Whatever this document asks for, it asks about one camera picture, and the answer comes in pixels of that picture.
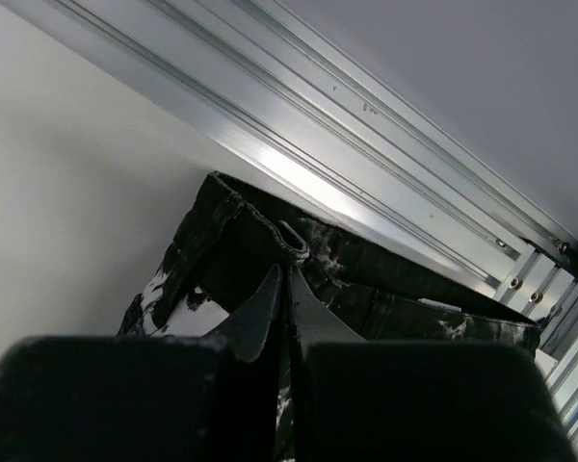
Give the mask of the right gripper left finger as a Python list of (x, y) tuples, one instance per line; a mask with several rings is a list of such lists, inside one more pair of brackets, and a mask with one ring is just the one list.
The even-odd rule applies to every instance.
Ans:
[(281, 283), (282, 270), (274, 265), (255, 293), (206, 337), (223, 338), (237, 361), (256, 361), (276, 319)]

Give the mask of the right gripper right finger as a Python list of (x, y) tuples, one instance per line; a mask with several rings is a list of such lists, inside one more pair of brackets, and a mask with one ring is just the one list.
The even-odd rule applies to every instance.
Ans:
[(366, 342), (312, 293), (297, 267), (289, 269), (289, 286), (290, 319), (301, 347), (311, 347), (320, 343)]

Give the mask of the black white tie-dye trousers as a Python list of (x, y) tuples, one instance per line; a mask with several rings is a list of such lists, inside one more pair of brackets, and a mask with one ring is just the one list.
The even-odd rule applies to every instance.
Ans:
[[(274, 265), (267, 343), (237, 361), (206, 334)], [(298, 344), (291, 267), (365, 343)], [(534, 321), (222, 173), (205, 178), (118, 334), (118, 460), (573, 458)]]

